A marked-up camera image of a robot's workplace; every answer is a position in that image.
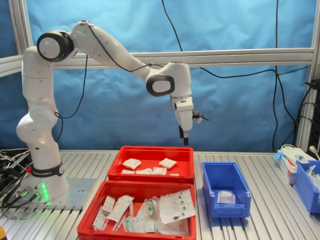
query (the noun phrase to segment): green led light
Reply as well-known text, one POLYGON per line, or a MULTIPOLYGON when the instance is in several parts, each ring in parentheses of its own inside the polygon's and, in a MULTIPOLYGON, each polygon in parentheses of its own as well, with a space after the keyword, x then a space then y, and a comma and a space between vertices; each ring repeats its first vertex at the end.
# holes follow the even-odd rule
POLYGON ((42 199, 42 201, 47 201, 49 199, 49 195, 48 195, 48 192, 47 192, 47 188, 46 188, 46 185, 44 183, 41 183, 41 187, 42 187, 42 191, 43 191, 43 195, 44 195, 44 198, 42 199))

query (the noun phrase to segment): metal plate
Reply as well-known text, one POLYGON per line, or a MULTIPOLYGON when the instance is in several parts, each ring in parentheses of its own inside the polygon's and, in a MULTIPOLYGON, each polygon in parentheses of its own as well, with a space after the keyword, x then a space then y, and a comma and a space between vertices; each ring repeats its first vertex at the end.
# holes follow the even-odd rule
MULTIPOLYGON (((9 240, 76 240, 77 226, 117 151, 60 152, 69 178, 96 178, 83 210, 18 208, 0 217, 9 240)), ((198 240, 320 240, 320 214, 309 214, 270 153, 194 153, 198 240), (236 162, 252 193, 250 217, 208 218, 201 162, 236 162)))
POLYGON ((81 210, 83 208, 87 203, 89 193, 96 183, 96 179, 68 177, 66 181, 69 184, 68 192, 57 199, 48 201, 47 207, 40 205, 42 208, 64 210, 81 210))

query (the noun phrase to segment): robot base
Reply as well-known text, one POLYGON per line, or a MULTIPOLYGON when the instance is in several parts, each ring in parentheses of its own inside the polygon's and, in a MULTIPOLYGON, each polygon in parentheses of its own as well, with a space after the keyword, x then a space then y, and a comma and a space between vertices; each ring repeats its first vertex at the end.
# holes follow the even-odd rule
POLYGON ((36 202, 26 204, 21 208, 81 210, 89 200, 89 195, 96 185, 96 180, 95 178, 66 178, 69 189, 64 195, 42 204, 36 202))

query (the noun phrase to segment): red plastic bin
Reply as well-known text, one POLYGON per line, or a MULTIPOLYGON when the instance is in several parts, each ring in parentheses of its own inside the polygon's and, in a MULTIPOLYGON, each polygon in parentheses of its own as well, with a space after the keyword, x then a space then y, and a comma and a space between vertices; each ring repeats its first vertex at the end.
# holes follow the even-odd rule
POLYGON ((100 206, 104 204, 107 195, 115 198, 126 194, 133 196, 133 207, 136 215, 145 199, 152 198, 153 196, 160 197, 161 195, 176 193, 186 189, 190 189, 193 204, 195 204, 195 189, 193 184, 104 181, 77 227, 79 240, 196 240, 196 216, 187 219, 189 236, 125 232, 123 226, 118 231, 112 231, 115 224, 114 221, 109 221, 105 230, 94 230, 92 228, 100 206))
POLYGON ((190 147, 123 146, 108 171, 109 180, 117 181, 193 184, 194 176, 194 150, 190 147), (167 169, 166 175, 121 174, 122 170, 130 170, 122 163, 131 158, 141 161, 133 171, 153 169, 153 167, 162 168, 159 162, 165 158, 177 163, 171 169, 167 169), (179 174, 179 176, 170 176, 170 174, 179 174))

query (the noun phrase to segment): plastic bin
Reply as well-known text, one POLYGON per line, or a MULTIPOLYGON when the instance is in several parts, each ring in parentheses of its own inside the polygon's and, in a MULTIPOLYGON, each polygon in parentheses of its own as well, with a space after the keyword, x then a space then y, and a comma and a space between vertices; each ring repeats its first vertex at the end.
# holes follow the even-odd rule
POLYGON ((203 162, 203 195, 213 218, 249 217, 251 193, 235 162, 203 162), (232 191, 235 204, 217 203, 219 191, 232 191))
POLYGON ((294 187, 308 212, 320 213, 319 190, 306 173, 308 168, 315 165, 313 171, 315 171, 316 174, 320 174, 320 162, 309 161, 309 163, 301 164, 299 161, 296 161, 296 164, 297 171, 294 187))
POLYGON ((117 181, 193 184, 194 176, 194 151, 190 147, 123 146, 108 171, 109 180, 117 181), (130 170, 122 163, 131 158, 141 161, 133 171, 153 169, 153 167, 162 168, 159 162, 165 158, 177 163, 171 169, 167 169, 166 175, 121 174, 124 169, 130 170), (179 176, 170 176, 170 174, 179 174, 179 176))
POLYGON ((196 240, 196 216, 188 218, 189 236, 176 236, 155 233, 125 232, 123 226, 118 231, 112 231, 114 221, 107 223, 105 230, 94 230, 92 224, 98 214, 100 206, 105 202, 107 195, 119 198, 123 195, 134 197, 133 207, 136 215, 145 198, 171 194, 190 189, 193 204, 195 204, 195 189, 192 184, 159 183, 159 182, 128 182, 104 181, 96 192, 89 208, 85 212, 77 227, 79 240, 196 240))

